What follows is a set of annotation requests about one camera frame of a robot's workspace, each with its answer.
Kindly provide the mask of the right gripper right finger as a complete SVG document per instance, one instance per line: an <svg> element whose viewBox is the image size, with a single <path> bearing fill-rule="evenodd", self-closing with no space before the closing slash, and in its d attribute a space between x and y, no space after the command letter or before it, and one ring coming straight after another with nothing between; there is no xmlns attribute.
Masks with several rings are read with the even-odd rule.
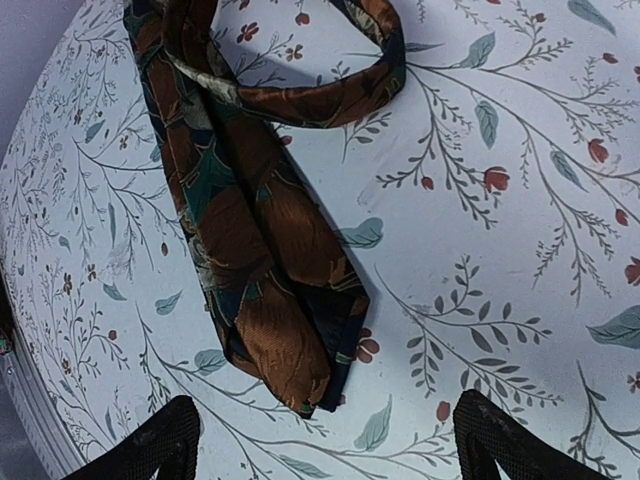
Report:
<svg viewBox="0 0 640 480"><path fill-rule="evenodd" d="M453 411L454 436L463 480L602 479L597 471L549 446L482 393L464 391Z"/></svg>

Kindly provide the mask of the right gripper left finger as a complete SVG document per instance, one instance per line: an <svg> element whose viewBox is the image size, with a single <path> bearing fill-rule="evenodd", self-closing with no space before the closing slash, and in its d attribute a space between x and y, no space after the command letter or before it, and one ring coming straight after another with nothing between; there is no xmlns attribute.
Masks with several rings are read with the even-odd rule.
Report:
<svg viewBox="0 0 640 480"><path fill-rule="evenodd" d="M65 480L194 480L200 417L191 397L179 395L109 452Z"/></svg>

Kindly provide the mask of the brown green patterned tie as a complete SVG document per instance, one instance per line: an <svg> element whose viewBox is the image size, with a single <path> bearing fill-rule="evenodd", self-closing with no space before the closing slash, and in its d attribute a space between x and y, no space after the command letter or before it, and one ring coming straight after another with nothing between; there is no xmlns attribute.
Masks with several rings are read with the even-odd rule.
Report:
<svg viewBox="0 0 640 480"><path fill-rule="evenodd" d="M224 355L302 418L334 411L370 304L273 123L337 128L406 81L388 1L339 1L368 68L314 87L240 84L210 35L213 1L131 1L123 23L163 169Z"/></svg>

